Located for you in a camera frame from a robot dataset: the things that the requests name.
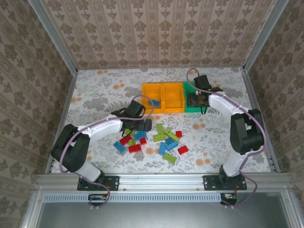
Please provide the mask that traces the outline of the green plastic bin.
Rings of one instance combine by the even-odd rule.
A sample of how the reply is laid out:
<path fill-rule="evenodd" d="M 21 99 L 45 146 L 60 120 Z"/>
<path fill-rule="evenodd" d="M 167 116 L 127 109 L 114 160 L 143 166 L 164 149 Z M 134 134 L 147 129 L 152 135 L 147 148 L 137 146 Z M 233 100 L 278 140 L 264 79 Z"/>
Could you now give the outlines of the green plastic bin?
<path fill-rule="evenodd" d="M 183 82 L 183 91 L 185 96 L 185 112 L 186 113 L 201 113 L 205 114 L 207 112 L 207 107 L 197 107 L 197 106 L 188 106 L 187 105 L 187 96 L 189 93 L 194 93 L 195 89 L 190 86 L 188 82 Z"/>

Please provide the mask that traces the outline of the floral patterned table cover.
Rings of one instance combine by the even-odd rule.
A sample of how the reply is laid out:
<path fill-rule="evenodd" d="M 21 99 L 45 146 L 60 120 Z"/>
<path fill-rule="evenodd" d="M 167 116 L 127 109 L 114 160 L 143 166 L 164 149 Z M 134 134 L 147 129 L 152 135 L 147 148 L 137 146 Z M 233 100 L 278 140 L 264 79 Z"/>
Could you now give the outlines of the floral patterned table cover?
<path fill-rule="evenodd" d="M 81 70 L 67 113 L 66 124 L 81 126 L 108 116 L 112 111 L 127 107 L 132 98 L 140 99 L 142 84 L 152 82 L 183 82 L 193 79 L 195 72 L 185 68 L 142 68 L 121 70 Z M 179 146 L 189 151 L 171 155 L 174 164 L 159 155 L 159 143 L 153 141 L 156 128 L 148 133 L 148 142 L 140 152 L 119 153 L 114 143 L 121 133 L 111 134 L 93 143 L 87 160 L 106 173 L 206 173 L 218 172 L 233 152 L 229 141 L 230 125 L 214 109 L 206 114 L 155 114 L 152 123 L 161 123 L 173 132 L 182 131 Z"/>

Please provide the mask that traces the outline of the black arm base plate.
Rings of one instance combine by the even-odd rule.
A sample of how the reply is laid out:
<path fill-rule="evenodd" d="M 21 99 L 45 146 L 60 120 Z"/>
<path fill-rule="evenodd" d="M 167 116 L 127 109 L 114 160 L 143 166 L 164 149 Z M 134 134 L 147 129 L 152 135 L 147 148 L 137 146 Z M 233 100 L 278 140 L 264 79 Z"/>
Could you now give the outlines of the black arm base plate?
<path fill-rule="evenodd" d="M 242 175 L 226 177 L 225 175 L 204 175 L 204 190 L 247 190 L 247 183 Z"/>
<path fill-rule="evenodd" d="M 89 183 L 83 178 L 78 179 L 78 184 L 77 184 L 77 190 L 78 191 L 102 191 L 105 190 L 99 184 L 105 185 L 110 191 L 118 191 L 119 184 L 120 184 L 120 177 L 119 176 L 102 176 L 97 178 L 94 181 L 95 184 Z"/>

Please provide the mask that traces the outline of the aluminium frame post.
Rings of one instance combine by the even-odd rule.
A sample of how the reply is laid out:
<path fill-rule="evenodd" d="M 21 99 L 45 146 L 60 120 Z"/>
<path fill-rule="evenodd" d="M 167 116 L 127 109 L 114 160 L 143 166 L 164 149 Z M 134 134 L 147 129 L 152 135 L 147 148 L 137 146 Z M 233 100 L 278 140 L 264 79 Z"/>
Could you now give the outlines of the aluminium frame post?
<path fill-rule="evenodd" d="M 248 72 L 255 60 L 257 59 L 259 53 L 261 52 L 264 44 L 269 38 L 274 26 L 278 22 L 282 12 L 287 6 L 289 0 L 275 0 L 273 7 L 271 8 L 244 64 L 243 69 L 245 72 Z"/>
<path fill-rule="evenodd" d="M 28 0 L 34 12 L 36 13 L 38 19 L 42 23 L 43 28 L 48 33 L 52 42 L 54 43 L 57 51 L 61 55 L 64 63 L 66 64 L 68 70 L 72 76 L 77 74 L 77 66 L 72 56 L 70 55 L 67 46 L 64 44 L 63 39 L 60 36 L 58 29 L 55 27 L 55 24 L 52 22 L 51 17 L 47 13 L 45 7 L 42 4 L 41 0 Z"/>

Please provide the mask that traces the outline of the yellow plastic bin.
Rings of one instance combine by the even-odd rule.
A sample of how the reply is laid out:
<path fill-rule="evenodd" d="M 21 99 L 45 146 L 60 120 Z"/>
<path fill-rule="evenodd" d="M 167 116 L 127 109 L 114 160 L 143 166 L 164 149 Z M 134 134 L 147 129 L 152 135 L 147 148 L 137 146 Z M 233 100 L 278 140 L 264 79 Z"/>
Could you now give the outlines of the yellow plastic bin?
<path fill-rule="evenodd" d="M 163 83 L 163 111 L 183 113 L 185 111 L 185 96 L 182 82 Z"/>
<path fill-rule="evenodd" d="M 146 83 L 142 84 L 142 95 L 149 97 L 151 100 L 158 101 L 159 105 L 154 106 L 154 114 L 163 113 L 163 86 L 162 83 Z"/>

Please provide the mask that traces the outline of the aluminium front frame rail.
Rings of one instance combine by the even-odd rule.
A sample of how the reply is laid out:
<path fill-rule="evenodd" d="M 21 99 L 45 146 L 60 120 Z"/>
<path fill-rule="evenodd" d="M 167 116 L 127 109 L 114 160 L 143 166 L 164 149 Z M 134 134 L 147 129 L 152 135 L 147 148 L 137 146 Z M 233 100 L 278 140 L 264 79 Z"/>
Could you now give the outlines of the aluminium front frame rail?
<path fill-rule="evenodd" d="M 119 192 L 196 192 L 204 191 L 211 173 L 110 173 L 119 176 Z M 246 173 L 257 183 L 257 192 L 291 190 L 286 173 Z M 42 174 L 37 177 L 34 189 L 45 192 L 76 192 L 79 177 L 75 174 Z"/>

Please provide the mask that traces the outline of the grey metal panel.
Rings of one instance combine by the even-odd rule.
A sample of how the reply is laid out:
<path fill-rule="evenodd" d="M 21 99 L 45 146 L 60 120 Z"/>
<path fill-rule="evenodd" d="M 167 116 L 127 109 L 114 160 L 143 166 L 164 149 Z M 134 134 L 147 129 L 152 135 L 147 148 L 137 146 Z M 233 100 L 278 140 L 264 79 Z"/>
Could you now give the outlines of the grey metal panel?
<path fill-rule="evenodd" d="M 295 196 L 257 193 L 243 205 L 216 202 L 45 202 L 36 194 L 22 228 L 304 228 Z"/>

